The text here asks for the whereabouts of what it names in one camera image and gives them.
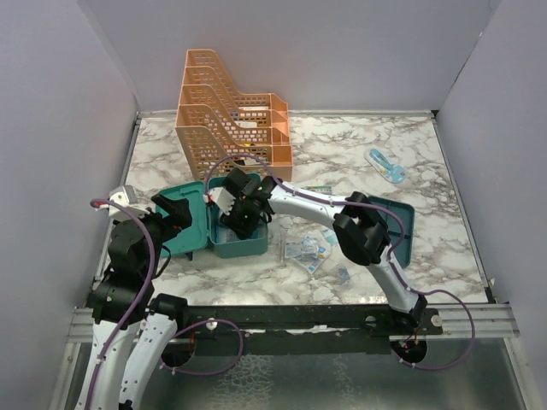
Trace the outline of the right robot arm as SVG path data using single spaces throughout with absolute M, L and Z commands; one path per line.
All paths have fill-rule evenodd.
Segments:
M 253 179 L 233 169 L 219 187 L 205 197 L 221 211 L 221 223 L 240 239 L 251 237 L 258 222 L 273 215 L 290 215 L 334 231 L 343 255 L 366 267 L 383 290 L 394 327 L 411 334 L 423 324 L 426 298 L 407 283 L 391 241 L 389 226 L 380 215 L 387 210 L 373 205 L 360 192 L 326 196 L 284 183 L 274 176 Z

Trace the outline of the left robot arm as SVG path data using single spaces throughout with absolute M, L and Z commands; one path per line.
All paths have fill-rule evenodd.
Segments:
M 93 199 L 114 221 L 110 263 L 92 291 L 91 356 L 78 409 L 137 409 L 163 350 L 183 335 L 189 317 L 186 300 L 154 296 L 153 279 L 164 243 L 192 224 L 188 200 L 156 194 L 155 212 L 138 205 L 132 187 L 121 186 L 108 199 Z

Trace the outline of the clear blue gauze packet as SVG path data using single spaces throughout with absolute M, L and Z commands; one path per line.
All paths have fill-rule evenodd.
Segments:
M 266 227 L 258 226 L 257 229 L 251 234 L 251 236 L 248 237 L 248 240 L 259 239 L 260 237 L 264 237 L 265 235 L 266 235 Z M 223 225 L 219 225 L 216 229 L 215 241 L 217 243 L 232 243 L 232 242 L 241 241 L 241 238 L 239 238 L 238 235 L 233 230 Z

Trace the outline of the teal plastic medicine box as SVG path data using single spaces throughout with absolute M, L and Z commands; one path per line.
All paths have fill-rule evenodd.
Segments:
M 216 229 L 223 226 L 220 223 L 220 210 L 208 207 L 204 200 L 205 184 L 203 181 L 194 181 L 161 190 L 159 194 L 173 200 L 187 199 L 190 204 L 192 225 L 183 230 L 176 238 L 165 243 L 172 256 L 186 255 L 192 260 L 193 254 L 202 249 L 211 249 L 218 257 L 231 259 L 236 257 L 262 255 L 268 250 L 268 226 L 266 235 L 259 239 L 232 243 L 217 243 Z

